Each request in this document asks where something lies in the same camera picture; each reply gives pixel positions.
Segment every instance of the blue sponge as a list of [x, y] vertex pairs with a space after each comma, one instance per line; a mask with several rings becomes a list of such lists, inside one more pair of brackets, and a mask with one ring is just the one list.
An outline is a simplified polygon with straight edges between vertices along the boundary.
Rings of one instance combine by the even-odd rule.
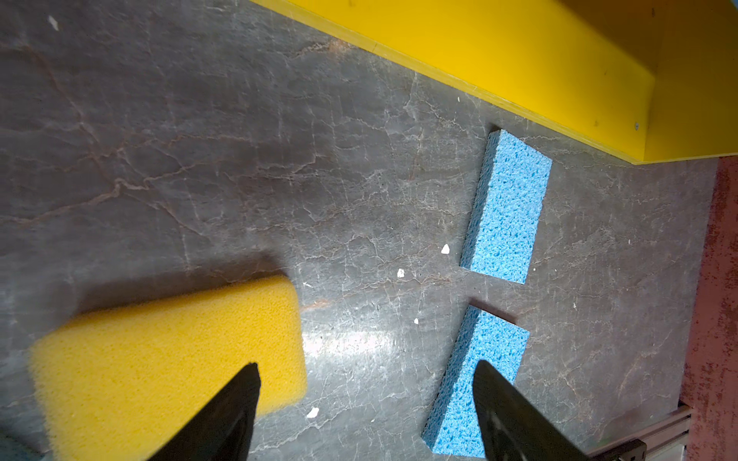
[[461, 267], [525, 283], [551, 159], [507, 131], [489, 135]]
[[423, 441], [433, 453], [484, 458], [472, 395], [474, 370], [479, 360], [487, 360], [514, 383], [530, 335], [474, 306], [466, 309], [441, 390], [423, 431]]

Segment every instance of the red floor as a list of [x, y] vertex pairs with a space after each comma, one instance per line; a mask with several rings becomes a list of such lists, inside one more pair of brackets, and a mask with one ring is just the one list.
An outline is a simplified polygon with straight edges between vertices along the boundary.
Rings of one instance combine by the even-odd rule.
[[688, 461], [738, 460], [738, 156], [720, 159], [681, 400]]

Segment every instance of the porous sponge surface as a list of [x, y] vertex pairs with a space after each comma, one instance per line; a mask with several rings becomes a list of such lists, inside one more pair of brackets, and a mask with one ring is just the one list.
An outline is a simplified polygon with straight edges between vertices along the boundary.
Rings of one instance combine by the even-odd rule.
[[466, 309], [422, 436], [433, 453], [484, 458], [472, 394], [474, 371], [479, 360], [487, 360], [513, 384], [530, 335], [474, 306]]
[[57, 461], [134, 461], [252, 362], [257, 415], [305, 395], [297, 293], [286, 277], [86, 314], [36, 342], [30, 369]]
[[525, 283], [551, 159], [504, 130], [489, 135], [461, 267]]

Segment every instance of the white speck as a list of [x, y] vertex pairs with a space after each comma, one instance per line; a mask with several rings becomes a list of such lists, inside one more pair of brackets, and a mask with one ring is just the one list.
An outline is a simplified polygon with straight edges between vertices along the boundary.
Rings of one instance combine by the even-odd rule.
[[52, 15], [49, 15], [49, 24], [51, 24], [51, 27], [53, 27], [55, 31], [59, 32], [59, 23]]

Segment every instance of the gray table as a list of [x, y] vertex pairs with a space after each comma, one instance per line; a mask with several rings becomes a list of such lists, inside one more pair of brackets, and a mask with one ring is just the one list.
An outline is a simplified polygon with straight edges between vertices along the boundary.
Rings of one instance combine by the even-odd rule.
[[[245, 1], [0, 13], [5, 431], [47, 448], [27, 348], [75, 313], [275, 271], [309, 390], [249, 459], [442, 458], [470, 301], [531, 331], [517, 388], [582, 448], [676, 407], [714, 160], [633, 167]], [[493, 126], [553, 159], [525, 285], [458, 267]]]

